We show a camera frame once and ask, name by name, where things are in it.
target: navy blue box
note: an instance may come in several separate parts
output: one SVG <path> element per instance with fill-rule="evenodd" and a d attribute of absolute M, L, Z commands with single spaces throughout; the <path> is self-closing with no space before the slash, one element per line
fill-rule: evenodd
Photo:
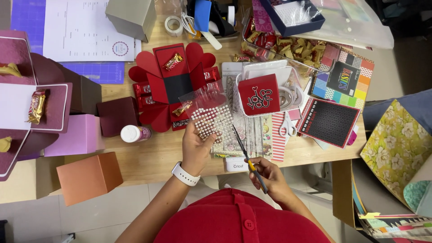
<path fill-rule="evenodd" d="M 268 13 L 268 15 L 270 16 L 273 24 L 276 26 L 277 30 L 279 30 L 280 34 L 283 37 L 298 35 L 298 34 L 306 33 L 309 31 L 321 29 L 321 26 L 323 25 L 323 23 L 325 21 L 324 16 L 322 14 L 317 14 L 319 12 L 319 10 L 309 0 L 302 0 L 302 1 L 260 0 L 260 2 L 263 5 L 266 12 Z M 273 6 L 274 5 L 281 5 L 284 3 L 290 3 L 290 2 L 303 3 L 304 4 L 303 9 L 309 10 L 308 13 L 309 13 L 309 16 L 311 17 L 311 22 L 300 24 L 300 25 L 295 25 L 295 26 L 286 26 L 283 23 L 283 20 L 279 18 L 279 15 L 277 14 L 277 12 L 273 8 Z"/>

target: orange box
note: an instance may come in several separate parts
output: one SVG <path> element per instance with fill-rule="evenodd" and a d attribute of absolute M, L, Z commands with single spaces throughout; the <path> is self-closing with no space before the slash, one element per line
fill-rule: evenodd
<path fill-rule="evenodd" d="M 106 194 L 123 183 L 115 152 L 57 167 L 66 206 Z"/>

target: white bottle cap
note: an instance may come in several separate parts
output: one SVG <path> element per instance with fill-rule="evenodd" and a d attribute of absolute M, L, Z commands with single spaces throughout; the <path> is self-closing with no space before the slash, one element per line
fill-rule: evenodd
<path fill-rule="evenodd" d="M 141 136 L 141 131 L 138 129 L 137 126 L 134 125 L 127 125 L 125 126 L 121 132 L 120 137 L 123 139 L 123 141 L 127 143 L 133 143 L 137 141 Z"/>

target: person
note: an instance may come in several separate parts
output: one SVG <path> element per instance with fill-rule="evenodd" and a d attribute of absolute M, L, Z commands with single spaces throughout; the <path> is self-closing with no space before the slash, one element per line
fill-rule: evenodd
<path fill-rule="evenodd" d="M 213 134 L 203 142 L 189 122 L 181 168 L 199 176 L 215 139 Z M 231 186 L 221 190 L 210 189 L 202 181 L 191 187 L 173 175 L 116 243 L 334 243 L 292 192 L 276 164 L 262 157 L 251 158 L 251 162 L 262 175 L 268 195 L 252 173 L 243 174 L 247 179 L 243 182 L 242 173 L 218 177 L 219 188 L 226 182 Z"/>

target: white watch strap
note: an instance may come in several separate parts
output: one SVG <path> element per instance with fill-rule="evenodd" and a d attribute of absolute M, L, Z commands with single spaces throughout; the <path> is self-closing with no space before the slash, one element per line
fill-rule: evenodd
<path fill-rule="evenodd" d="M 188 186 L 195 186 L 200 180 L 201 176 L 194 177 L 187 173 L 181 166 L 181 161 L 177 162 L 174 169 L 172 170 L 172 174 L 175 175 L 181 182 Z"/>

